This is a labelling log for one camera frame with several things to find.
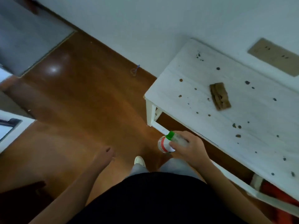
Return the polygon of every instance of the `shoe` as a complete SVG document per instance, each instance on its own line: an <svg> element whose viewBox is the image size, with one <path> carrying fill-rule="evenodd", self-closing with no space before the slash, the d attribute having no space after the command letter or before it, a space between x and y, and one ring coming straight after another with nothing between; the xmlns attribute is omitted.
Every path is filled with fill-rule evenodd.
<svg viewBox="0 0 299 224"><path fill-rule="evenodd" d="M141 156L136 156L135 161L134 161L134 165L136 163L139 163L140 165L142 165L142 166L145 167L145 162L144 162L144 160L143 160L143 158Z"/></svg>

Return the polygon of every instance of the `outlet plate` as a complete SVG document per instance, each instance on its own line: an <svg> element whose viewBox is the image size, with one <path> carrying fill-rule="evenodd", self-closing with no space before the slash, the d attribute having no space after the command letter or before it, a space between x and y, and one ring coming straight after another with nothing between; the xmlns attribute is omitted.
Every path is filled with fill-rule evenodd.
<svg viewBox="0 0 299 224"><path fill-rule="evenodd" d="M299 56L271 41L261 38L248 53L293 77L299 75Z"/></svg>

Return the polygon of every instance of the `brown sponge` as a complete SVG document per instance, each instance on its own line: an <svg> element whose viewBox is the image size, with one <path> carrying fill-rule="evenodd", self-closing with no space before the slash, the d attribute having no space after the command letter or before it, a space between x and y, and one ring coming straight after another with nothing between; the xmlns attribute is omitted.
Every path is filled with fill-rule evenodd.
<svg viewBox="0 0 299 224"><path fill-rule="evenodd" d="M211 90L213 102L218 111L231 107L223 82L211 84L210 90Z"/></svg>

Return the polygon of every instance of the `green cap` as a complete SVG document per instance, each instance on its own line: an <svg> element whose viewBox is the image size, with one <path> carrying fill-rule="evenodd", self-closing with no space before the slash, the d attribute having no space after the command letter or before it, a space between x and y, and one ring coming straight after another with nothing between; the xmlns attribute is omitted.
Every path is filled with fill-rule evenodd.
<svg viewBox="0 0 299 224"><path fill-rule="evenodd" d="M168 135L166 135L165 137L168 139L168 140L170 140L171 141L171 139L172 139L172 137L174 136L174 132L173 131L170 131L169 133L168 133Z"/></svg>

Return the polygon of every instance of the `jeans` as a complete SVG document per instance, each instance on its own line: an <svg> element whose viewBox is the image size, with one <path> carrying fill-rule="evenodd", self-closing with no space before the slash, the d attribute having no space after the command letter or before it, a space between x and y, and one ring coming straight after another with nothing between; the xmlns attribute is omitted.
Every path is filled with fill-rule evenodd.
<svg viewBox="0 0 299 224"><path fill-rule="evenodd" d="M140 165L139 163L136 163L129 176L140 174L140 173L148 173L149 171L146 169L146 167ZM171 158L168 160L165 164L163 164L160 167L160 172L166 172L166 173L173 173L173 174L179 174L179 175L186 175L190 177L197 178L199 180L202 180L195 171L182 159L175 159Z"/></svg>

